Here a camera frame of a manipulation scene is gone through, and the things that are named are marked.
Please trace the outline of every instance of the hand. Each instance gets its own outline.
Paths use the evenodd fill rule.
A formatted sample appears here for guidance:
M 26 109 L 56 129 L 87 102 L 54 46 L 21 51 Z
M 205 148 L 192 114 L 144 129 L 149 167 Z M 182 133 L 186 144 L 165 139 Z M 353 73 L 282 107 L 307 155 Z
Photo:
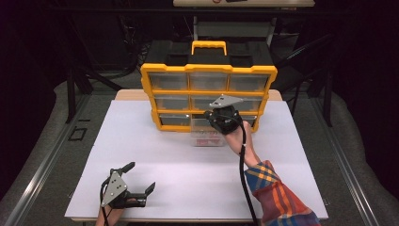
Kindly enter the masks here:
M 246 131 L 246 155 L 244 156 L 244 162 L 246 165 L 250 168 L 258 163 L 261 162 L 261 159 L 259 156 L 255 153 L 255 150 L 253 148 L 253 143 L 252 143 L 252 134 L 251 134 L 251 127 L 250 124 L 247 121 L 243 121 L 244 124 L 244 129 Z M 226 139 L 227 143 L 229 144 L 230 148 L 236 153 L 240 154 L 241 152 L 241 147 L 243 145 L 243 130 L 241 127 L 238 127 L 236 130 L 233 132 L 227 134 L 224 136 Z
M 107 205 L 105 207 L 105 213 L 108 215 L 107 220 L 109 226 L 115 225 L 122 216 L 123 212 L 124 209 L 111 209 L 111 207 Z M 102 209 L 100 208 L 99 216 L 97 217 L 96 221 L 96 226 L 104 226 L 104 225 L 105 225 L 104 215 Z

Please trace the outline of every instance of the gray floor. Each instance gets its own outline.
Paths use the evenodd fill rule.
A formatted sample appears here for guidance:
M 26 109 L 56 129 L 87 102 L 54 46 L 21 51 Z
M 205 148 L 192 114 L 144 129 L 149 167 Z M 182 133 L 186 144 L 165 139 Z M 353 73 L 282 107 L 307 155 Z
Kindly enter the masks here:
M 137 73 L 114 81 L 126 88 L 140 87 Z M 66 84 L 61 84 L 55 89 L 57 101 L 52 116 L 19 177 L 0 202 L 0 225 L 6 225 L 10 215 L 18 215 L 15 208 L 20 210 L 18 205 L 27 194 L 25 192 L 28 191 L 29 183 L 35 177 L 35 173 L 41 170 L 43 159 L 48 159 L 53 150 L 59 150 L 59 155 L 52 155 L 54 164 L 49 167 L 50 173 L 41 178 L 45 183 L 43 186 L 37 187 L 35 193 L 37 195 L 31 197 L 30 202 L 24 206 L 25 214 L 18 222 L 21 225 L 82 224 L 63 216 L 70 201 L 69 196 L 77 185 L 106 110 L 110 101 L 115 97 L 114 91 L 99 82 L 93 81 L 93 86 L 95 92 L 92 95 L 78 95 L 78 100 L 81 103 L 79 112 L 70 125 L 64 123 L 68 112 Z M 335 152 L 338 146 L 343 150 L 349 168 L 356 175 L 361 191 L 364 192 L 364 197 L 379 225 L 399 225 L 399 203 L 379 184 L 373 171 L 365 163 L 364 149 L 358 128 L 343 100 L 333 95 L 331 111 L 333 127 L 328 129 L 319 119 L 319 103 L 318 99 L 309 99 L 302 94 L 294 120 L 316 183 L 322 197 L 329 202 L 327 205 L 329 219 L 322 220 L 322 224 L 367 225 L 362 211 L 359 210 L 356 199 L 354 199 L 354 190 L 343 176 L 343 167 L 340 166 Z M 82 131 L 86 131 L 84 138 L 77 140 L 83 135 Z M 328 132 L 337 138 L 338 143 L 335 146 L 331 145 L 331 137 Z

